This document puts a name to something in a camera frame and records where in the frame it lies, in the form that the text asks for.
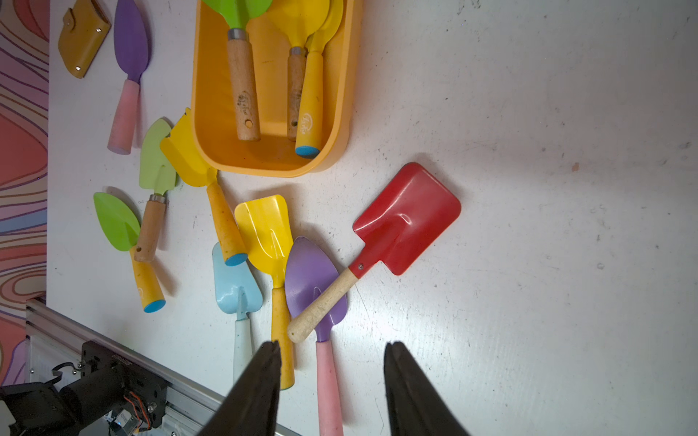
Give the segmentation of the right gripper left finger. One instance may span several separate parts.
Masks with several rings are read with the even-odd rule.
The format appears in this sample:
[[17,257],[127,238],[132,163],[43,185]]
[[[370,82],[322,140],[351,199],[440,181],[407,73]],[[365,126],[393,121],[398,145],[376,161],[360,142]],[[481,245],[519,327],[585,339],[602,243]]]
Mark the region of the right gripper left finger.
[[265,342],[199,435],[275,435],[281,350]]

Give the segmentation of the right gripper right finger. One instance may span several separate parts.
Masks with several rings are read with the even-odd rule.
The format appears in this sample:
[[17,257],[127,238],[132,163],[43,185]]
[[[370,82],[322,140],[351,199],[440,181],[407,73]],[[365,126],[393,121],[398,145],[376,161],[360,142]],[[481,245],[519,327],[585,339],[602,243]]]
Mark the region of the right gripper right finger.
[[403,343],[387,343],[384,375],[392,435],[469,435]]

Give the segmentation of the red shovel wooden handle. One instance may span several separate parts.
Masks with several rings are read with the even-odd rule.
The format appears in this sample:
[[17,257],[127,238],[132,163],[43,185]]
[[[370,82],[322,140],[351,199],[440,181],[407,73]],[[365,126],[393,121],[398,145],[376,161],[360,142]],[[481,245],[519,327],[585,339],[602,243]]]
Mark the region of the red shovel wooden handle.
[[377,263],[400,276],[459,217],[459,199],[423,165],[404,165],[353,224],[363,250],[287,327],[303,343],[331,309]]

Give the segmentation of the yellow storage box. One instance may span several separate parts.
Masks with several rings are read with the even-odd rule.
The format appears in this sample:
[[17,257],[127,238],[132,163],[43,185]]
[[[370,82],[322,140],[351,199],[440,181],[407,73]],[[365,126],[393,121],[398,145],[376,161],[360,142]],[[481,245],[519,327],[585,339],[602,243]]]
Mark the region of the yellow storage box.
[[344,154],[352,129],[354,89],[364,4],[345,2],[343,23],[324,52],[324,148],[306,159],[287,137],[287,37],[266,17],[250,21],[261,138],[238,139],[223,16],[197,4],[191,121],[196,145],[220,171],[269,177],[298,177],[321,172]]

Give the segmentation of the yellow shovel wooden handle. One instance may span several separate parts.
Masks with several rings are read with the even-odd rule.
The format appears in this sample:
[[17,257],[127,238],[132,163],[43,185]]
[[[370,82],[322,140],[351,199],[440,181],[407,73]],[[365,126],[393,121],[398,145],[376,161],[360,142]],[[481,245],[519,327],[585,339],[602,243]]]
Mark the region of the yellow shovel wooden handle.
[[267,14],[290,44],[287,61],[287,138],[296,141],[305,78],[305,44],[327,18],[328,0],[274,0]]

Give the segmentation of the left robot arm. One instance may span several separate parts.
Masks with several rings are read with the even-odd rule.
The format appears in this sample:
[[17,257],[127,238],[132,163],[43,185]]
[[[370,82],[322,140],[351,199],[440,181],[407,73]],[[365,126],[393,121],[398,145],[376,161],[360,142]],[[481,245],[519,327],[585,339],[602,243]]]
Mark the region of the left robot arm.
[[76,368],[74,363],[61,363],[47,382],[1,389],[1,401],[15,419],[9,425],[12,435],[78,435],[123,401],[127,379],[122,371],[103,368],[58,390],[67,367]]

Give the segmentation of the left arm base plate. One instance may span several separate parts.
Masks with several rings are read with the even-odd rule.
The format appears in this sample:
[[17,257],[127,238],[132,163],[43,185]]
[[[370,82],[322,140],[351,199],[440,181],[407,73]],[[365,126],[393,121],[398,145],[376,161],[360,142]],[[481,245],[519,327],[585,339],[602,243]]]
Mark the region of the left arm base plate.
[[163,377],[96,341],[83,344],[81,363],[77,392],[84,418],[125,410],[144,431],[162,425],[168,387]]

